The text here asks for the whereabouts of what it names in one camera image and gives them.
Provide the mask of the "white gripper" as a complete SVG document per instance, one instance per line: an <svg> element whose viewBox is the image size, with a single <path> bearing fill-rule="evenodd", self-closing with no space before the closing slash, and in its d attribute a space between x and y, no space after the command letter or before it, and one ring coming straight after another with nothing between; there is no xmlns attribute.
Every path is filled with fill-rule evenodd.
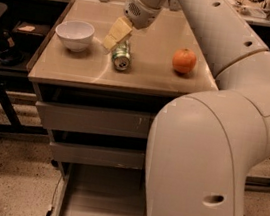
<svg viewBox="0 0 270 216"><path fill-rule="evenodd" d="M126 0L123 12L125 16L117 18L102 41L109 52L131 36L133 27L137 30L148 28L154 23L161 10L148 7L140 0Z"/></svg>

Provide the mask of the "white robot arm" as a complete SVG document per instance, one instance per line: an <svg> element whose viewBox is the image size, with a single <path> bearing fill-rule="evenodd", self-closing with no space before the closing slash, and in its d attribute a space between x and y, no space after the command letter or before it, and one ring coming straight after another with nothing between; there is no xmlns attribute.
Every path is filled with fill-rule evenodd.
<svg viewBox="0 0 270 216"><path fill-rule="evenodd" d="M145 159L147 216L243 216L251 167L270 157L270 50L227 0L177 0L216 91L156 115ZM165 0L127 0L103 45L154 22Z"/></svg>

